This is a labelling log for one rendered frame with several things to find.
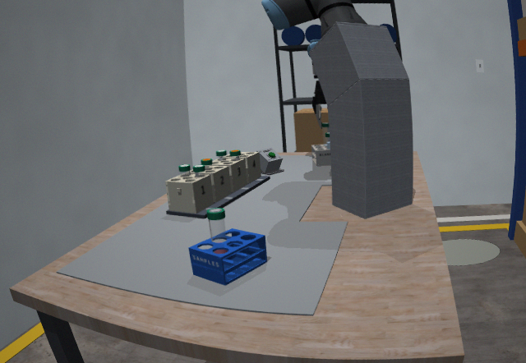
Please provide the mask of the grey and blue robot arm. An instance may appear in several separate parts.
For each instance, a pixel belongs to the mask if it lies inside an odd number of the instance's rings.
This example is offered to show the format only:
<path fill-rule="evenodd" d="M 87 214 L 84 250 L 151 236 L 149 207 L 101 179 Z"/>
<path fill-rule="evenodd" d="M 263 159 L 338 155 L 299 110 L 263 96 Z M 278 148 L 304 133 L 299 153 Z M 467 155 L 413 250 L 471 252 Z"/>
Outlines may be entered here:
<path fill-rule="evenodd" d="M 367 24 L 351 0 L 262 0 L 261 4 L 277 30 L 320 18 L 322 38 L 336 21 Z"/>

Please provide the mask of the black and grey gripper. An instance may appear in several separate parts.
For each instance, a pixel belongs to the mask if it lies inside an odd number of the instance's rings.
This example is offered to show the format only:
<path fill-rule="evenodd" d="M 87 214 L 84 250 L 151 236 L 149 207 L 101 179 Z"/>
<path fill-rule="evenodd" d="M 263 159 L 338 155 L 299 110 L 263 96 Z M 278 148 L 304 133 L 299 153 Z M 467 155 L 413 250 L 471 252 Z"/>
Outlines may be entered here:
<path fill-rule="evenodd" d="M 319 82 L 319 88 L 318 90 L 315 90 L 315 92 L 317 91 L 317 94 L 315 93 L 315 97 L 313 97 L 313 100 L 312 100 L 312 107 L 313 107 L 313 110 L 316 114 L 316 119 L 319 123 L 319 126 L 320 128 L 322 129 L 322 122 L 320 120 L 320 117 L 321 117 L 321 112 L 320 112 L 320 106 L 321 106 L 321 103 L 326 103 L 325 101 L 325 96 L 322 92 L 322 88 L 321 88 L 321 85 L 320 85 L 320 82 Z M 318 100 L 319 100 L 319 97 L 320 97 L 320 104 L 318 103 Z"/>

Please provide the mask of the grey bench mat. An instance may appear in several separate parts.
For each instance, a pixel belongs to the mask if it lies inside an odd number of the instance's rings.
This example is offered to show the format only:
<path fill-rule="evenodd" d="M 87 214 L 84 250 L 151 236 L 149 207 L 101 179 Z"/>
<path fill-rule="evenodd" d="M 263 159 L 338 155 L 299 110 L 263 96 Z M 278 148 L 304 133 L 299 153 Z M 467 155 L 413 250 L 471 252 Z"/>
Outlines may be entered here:
<path fill-rule="evenodd" d="M 225 211 L 225 230 L 265 235 L 267 262 L 224 286 L 193 274 L 188 247 L 210 237 L 208 218 L 166 214 L 168 202 L 57 273 L 123 291 L 228 310 L 313 316 L 348 222 L 300 222 L 331 165 L 280 155 L 270 180 Z"/>

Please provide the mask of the blue tube rack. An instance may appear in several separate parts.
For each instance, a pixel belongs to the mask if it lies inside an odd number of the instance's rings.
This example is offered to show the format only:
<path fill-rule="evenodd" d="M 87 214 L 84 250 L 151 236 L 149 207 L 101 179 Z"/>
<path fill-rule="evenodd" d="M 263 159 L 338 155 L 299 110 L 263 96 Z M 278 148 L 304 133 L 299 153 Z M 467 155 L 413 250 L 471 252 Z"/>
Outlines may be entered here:
<path fill-rule="evenodd" d="M 233 237 L 226 236 L 225 242 L 215 243 L 210 238 L 188 247 L 194 275 L 226 286 L 267 262 L 266 244 L 261 234 L 233 228 L 226 231 L 226 235 L 229 233 Z M 213 247 L 202 250 L 200 246 Z M 216 250 L 228 252 L 215 254 Z"/>

